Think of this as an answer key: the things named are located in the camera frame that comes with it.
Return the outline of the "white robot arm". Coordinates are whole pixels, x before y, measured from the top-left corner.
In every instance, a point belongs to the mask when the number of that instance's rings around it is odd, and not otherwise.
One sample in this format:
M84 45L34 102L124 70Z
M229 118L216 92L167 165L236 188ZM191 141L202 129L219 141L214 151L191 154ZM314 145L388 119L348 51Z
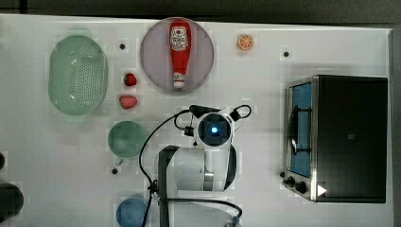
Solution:
M224 113L204 113L195 126L183 128L194 139L191 147L169 145L158 157L160 227L171 226L169 205L195 202L181 191L223 192L236 175L236 151L232 146L234 121Z

